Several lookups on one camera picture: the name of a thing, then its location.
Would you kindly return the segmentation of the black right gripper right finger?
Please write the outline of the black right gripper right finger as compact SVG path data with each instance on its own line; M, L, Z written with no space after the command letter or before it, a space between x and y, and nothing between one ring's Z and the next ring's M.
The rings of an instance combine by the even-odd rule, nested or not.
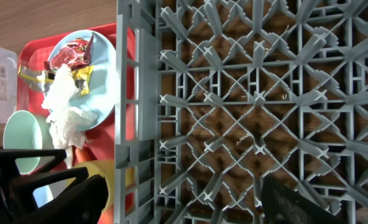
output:
M264 178L261 202L267 223L340 224L343 222L271 175Z

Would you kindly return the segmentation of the light blue bowl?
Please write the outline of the light blue bowl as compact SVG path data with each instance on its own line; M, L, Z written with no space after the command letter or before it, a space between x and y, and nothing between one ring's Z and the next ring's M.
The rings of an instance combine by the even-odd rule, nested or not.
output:
M66 182L59 181L35 189L32 195L34 196L37 206L40 208L58 197L64 191L65 187Z

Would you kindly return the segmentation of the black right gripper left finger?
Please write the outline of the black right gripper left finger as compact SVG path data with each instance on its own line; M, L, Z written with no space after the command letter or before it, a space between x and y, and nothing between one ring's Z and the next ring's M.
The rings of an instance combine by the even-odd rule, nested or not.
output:
M63 149L0 150L0 223L97 223L108 199L104 177L55 170Z

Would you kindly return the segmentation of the white napkin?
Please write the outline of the white napkin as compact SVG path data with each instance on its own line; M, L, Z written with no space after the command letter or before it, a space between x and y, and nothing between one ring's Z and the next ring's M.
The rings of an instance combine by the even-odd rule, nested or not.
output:
M56 149L82 148L87 137L78 127L91 125L98 117L94 112L70 104L78 92L71 68L63 64L42 103L42 108L50 111L46 122L50 124L49 132Z

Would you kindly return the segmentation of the green bowl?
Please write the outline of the green bowl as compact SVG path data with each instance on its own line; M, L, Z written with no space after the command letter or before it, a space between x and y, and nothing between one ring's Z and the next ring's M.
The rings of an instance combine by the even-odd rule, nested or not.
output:
M49 129L50 124L46 122L45 117L26 110L16 111L6 123L3 148L14 150L54 149ZM51 156L27 157L16 159L15 163L20 174L30 174L51 160Z

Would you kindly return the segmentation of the yellow cup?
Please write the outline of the yellow cup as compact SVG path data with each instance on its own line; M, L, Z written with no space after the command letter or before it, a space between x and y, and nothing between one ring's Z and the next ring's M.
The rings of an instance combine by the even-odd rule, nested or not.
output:
M105 178L108 187L108 199L105 208L102 212L107 209L112 209L114 205L114 160L103 159L95 161L80 162L73 166L73 168L85 167L88 170L89 177L93 175L100 175ZM135 184L134 168L126 169L125 174L125 188L133 187ZM125 198L125 211L130 212L134 208L134 193L131 192L126 195Z

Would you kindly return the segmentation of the yellow snack wrapper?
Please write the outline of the yellow snack wrapper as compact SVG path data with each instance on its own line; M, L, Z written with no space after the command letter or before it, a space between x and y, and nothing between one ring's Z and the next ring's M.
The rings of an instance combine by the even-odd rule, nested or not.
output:
M73 80L75 81L75 86L78 89L76 95L77 97L82 97L90 92L90 79L91 74L94 70L94 65L80 68L78 70L72 71Z

